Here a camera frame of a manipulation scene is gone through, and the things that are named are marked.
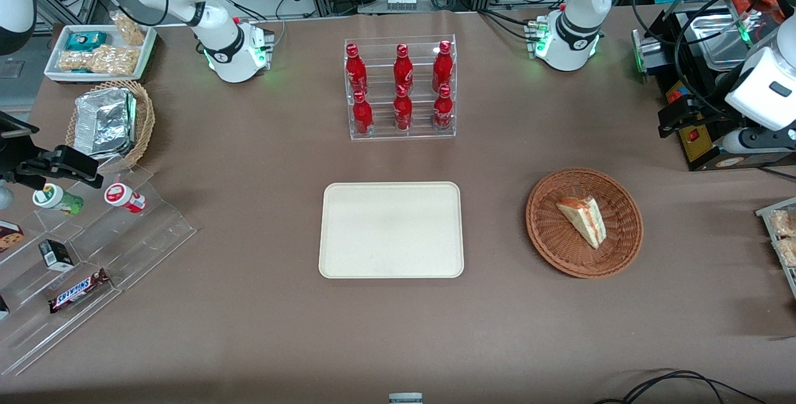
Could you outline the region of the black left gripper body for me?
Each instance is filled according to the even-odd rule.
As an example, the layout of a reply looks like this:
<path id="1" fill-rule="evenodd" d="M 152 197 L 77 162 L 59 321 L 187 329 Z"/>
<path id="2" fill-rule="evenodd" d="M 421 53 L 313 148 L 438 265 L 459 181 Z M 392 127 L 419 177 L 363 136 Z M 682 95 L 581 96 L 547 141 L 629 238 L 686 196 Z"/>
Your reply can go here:
<path id="1" fill-rule="evenodd" d="M 729 132 L 747 126 L 747 119 L 742 114 L 729 106 L 725 96 L 736 86 L 740 75 L 719 75 L 715 79 L 714 88 L 703 94 L 708 106 L 703 107 L 711 122 L 705 124 L 711 139 L 725 137 Z"/>

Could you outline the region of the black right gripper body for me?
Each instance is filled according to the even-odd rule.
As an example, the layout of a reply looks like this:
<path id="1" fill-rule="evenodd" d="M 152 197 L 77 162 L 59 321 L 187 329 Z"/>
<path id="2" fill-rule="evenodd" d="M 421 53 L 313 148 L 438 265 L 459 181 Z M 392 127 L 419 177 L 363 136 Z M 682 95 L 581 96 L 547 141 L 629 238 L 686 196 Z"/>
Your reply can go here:
<path id="1" fill-rule="evenodd" d="M 62 152 L 62 145 L 45 151 L 32 144 L 2 143 L 2 180 L 26 186 L 42 186 L 44 178 L 62 178 L 63 170 L 56 163 Z"/>

